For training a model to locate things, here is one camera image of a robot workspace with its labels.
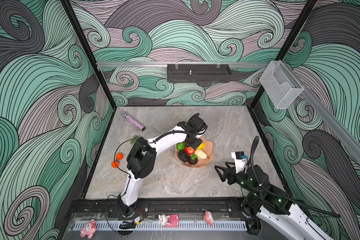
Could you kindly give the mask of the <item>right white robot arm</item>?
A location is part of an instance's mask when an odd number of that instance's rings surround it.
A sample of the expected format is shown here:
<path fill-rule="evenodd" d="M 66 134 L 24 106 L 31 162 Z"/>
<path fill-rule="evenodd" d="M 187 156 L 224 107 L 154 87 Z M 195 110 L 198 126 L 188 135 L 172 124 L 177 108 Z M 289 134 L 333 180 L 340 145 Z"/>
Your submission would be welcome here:
<path fill-rule="evenodd" d="M 246 217 L 264 221 L 289 240 L 332 239 L 296 201 L 288 199 L 284 190 L 269 182 L 269 176 L 260 166 L 250 166 L 245 172 L 237 173 L 236 168 L 226 162 L 225 167 L 215 166 L 215 170 L 223 183 L 237 184 L 248 191 L 241 203 Z"/>

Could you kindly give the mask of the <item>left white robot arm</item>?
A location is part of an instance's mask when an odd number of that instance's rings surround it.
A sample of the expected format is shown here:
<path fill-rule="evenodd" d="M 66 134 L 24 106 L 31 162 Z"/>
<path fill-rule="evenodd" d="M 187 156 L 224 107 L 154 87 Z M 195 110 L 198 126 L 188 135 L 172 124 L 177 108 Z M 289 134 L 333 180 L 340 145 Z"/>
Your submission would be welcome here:
<path fill-rule="evenodd" d="M 118 196 L 118 205 L 121 215 L 133 215 L 139 190 L 143 179 L 154 169 L 156 157 L 167 149 L 179 143 L 197 149 L 201 144 L 202 135 L 208 129 L 207 124 L 196 113 L 187 122 L 179 122 L 170 131 L 152 139 L 138 138 L 127 155 L 127 180 L 124 190 Z"/>

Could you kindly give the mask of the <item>dark brown fake fruit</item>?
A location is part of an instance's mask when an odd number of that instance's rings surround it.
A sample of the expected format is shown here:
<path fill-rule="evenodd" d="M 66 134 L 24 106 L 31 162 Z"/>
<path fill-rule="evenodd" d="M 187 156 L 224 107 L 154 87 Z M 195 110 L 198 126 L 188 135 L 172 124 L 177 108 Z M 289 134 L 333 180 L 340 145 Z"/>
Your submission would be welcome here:
<path fill-rule="evenodd" d="M 188 157 L 188 164 L 195 165 L 198 163 L 198 156 L 196 154 L 190 154 Z"/>

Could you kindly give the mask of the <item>yellow fake lemon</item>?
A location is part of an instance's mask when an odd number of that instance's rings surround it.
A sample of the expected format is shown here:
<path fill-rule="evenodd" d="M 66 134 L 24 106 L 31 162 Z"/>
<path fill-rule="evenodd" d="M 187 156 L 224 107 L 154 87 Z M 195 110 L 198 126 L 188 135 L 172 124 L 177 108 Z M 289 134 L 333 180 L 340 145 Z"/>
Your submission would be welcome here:
<path fill-rule="evenodd" d="M 198 147 L 197 147 L 197 150 L 201 150 L 205 147 L 205 143 L 202 142 Z"/>

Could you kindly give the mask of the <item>red fake apple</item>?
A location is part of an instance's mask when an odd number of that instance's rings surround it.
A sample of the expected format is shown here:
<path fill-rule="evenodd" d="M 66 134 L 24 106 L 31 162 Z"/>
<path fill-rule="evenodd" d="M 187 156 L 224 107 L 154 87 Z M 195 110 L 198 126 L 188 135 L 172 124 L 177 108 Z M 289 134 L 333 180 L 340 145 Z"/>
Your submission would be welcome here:
<path fill-rule="evenodd" d="M 187 153 L 188 156 L 192 155 L 195 152 L 192 147 L 186 147 L 184 151 Z"/>

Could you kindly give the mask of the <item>pink wavy fruit bowl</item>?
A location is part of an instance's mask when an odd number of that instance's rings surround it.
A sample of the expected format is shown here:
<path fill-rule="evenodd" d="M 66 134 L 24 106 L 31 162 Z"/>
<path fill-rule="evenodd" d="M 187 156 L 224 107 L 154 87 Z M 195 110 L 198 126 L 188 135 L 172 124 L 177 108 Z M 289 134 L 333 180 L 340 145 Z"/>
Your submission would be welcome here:
<path fill-rule="evenodd" d="M 190 165 L 189 163 L 184 163 L 183 161 L 181 161 L 181 159 L 178 157 L 179 151 L 177 150 L 177 148 L 175 148 L 174 156 L 184 167 L 186 167 L 186 168 L 204 168 L 209 162 L 211 162 L 214 159 L 215 155 L 213 152 L 213 146 L 214 146 L 213 142 L 206 140 L 204 136 L 201 136 L 200 139 L 205 144 L 202 151 L 204 153 L 206 153 L 208 155 L 208 157 L 205 159 L 198 160 L 198 162 L 194 165 Z"/>

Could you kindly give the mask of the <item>pale fake pear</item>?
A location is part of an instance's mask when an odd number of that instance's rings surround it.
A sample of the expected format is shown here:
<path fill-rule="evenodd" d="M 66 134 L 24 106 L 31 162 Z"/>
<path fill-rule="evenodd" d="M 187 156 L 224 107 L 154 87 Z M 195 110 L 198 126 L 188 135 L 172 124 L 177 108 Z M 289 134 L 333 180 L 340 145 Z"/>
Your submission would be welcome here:
<path fill-rule="evenodd" d="M 198 159 L 200 160 L 204 160 L 204 159 L 208 159 L 208 155 L 203 151 L 203 150 L 200 150 L 200 149 L 196 149 L 194 154 L 197 156 Z"/>

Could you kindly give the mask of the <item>orange fake tangerine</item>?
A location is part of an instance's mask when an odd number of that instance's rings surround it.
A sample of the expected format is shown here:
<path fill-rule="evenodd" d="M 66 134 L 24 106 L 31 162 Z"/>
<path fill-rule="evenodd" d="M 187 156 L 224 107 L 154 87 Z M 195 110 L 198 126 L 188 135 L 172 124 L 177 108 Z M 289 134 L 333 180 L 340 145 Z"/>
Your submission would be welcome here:
<path fill-rule="evenodd" d="M 117 155 L 116 155 L 117 160 L 122 160 L 123 157 L 124 157 L 124 155 L 122 153 L 117 153 Z"/>
<path fill-rule="evenodd" d="M 118 161 L 112 161 L 112 167 L 113 167 L 113 168 L 118 168 L 119 165 L 120 165 L 120 162 L 118 162 Z"/>

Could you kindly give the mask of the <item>green fake lime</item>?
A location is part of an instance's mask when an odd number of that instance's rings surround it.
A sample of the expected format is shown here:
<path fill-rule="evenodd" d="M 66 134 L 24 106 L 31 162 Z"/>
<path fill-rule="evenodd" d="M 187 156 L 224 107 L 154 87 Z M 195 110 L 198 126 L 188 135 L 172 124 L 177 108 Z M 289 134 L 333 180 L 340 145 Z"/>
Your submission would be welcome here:
<path fill-rule="evenodd" d="M 176 144 L 176 149 L 178 151 L 183 151 L 186 148 L 186 144 L 184 142 Z"/>

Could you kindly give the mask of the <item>green fake grape bunch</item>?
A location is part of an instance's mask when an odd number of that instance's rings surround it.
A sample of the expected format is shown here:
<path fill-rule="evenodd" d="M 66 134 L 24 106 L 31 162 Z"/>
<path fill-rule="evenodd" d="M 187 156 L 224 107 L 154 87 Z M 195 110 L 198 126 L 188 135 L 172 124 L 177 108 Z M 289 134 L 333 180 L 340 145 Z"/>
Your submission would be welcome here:
<path fill-rule="evenodd" d="M 132 139 L 131 139 L 131 144 L 134 145 L 139 139 L 140 139 L 141 136 L 138 136 L 138 135 L 135 135 Z"/>

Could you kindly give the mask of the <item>dark fake avocado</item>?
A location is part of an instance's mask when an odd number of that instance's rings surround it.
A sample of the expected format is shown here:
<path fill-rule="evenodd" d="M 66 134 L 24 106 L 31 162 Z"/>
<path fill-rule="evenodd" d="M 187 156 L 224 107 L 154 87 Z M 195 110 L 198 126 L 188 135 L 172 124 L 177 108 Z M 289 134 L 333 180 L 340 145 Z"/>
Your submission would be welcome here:
<path fill-rule="evenodd" d="M 182 161 L 183 163 L 187 163 L 189 156 L 187 154 L 187 152 L 185 150 L 181 150 L 178 152 L 178 158 L 180 161 Z"/>

